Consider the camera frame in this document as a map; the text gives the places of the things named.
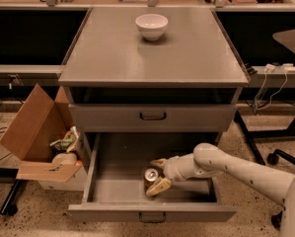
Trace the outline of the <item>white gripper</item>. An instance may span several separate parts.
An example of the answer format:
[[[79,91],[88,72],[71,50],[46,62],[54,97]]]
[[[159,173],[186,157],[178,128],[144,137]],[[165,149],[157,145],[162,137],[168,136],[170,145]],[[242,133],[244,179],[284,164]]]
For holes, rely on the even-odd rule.
[[[146,191],[147,197],[153,197],[159,193],[168,190],[171,182],[185,181],[190,170],[190,159],[186,157],[171,157],[169,159],[161,158],[150,162],[154,167],[163,169],[166,178],[159,177]]]

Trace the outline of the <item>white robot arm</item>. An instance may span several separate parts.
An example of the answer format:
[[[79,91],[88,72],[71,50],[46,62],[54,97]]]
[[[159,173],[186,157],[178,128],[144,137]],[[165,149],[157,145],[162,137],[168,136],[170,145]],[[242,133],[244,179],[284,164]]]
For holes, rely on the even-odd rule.
[[[295,237],[295,175],[231,156],[209,143],[196,145],[190,154],[156,159],[163,170],[147,190],[148,197],[168,190],[174,182],[226,173],[283,207],[279,237]]]

